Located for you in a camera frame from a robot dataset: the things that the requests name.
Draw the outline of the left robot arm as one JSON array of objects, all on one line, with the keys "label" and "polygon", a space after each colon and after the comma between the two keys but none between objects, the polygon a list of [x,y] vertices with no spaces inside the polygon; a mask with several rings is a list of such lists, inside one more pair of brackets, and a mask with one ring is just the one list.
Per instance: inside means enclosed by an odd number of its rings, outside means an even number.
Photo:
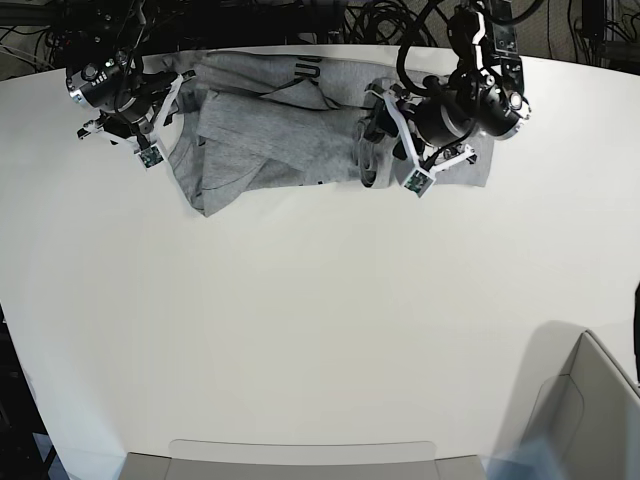
[{"label": "left robot arm", "polygon": [[458,58],[454,71],[442,78],[409,77],[406,60],[419,29],[439,4],[428,2],[402,37],[396,57],[397,83],[374,87],[373,112],[362,137],[373,144],[397,140],[400,160],[419,155],[426,168],[462,151],[476,134],[505,140],[527,122],[531,107],[525,96],[524,72],[508,1],[463,1],[447,19],[447,37]]}]

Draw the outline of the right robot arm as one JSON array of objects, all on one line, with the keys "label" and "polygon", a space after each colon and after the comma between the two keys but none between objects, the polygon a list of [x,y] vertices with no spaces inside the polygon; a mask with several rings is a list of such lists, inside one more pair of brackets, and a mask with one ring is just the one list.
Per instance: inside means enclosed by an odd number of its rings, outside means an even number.
[{"label": "right robot arm", "polygon": [[183,83],[175,71],[147,72],[143,44],[169,12],[161,1],[89,1],[67,9],[56,35],[65,85],[77,105],[99,116],[80,139],[100,134],[137,154],[155,152]]}]

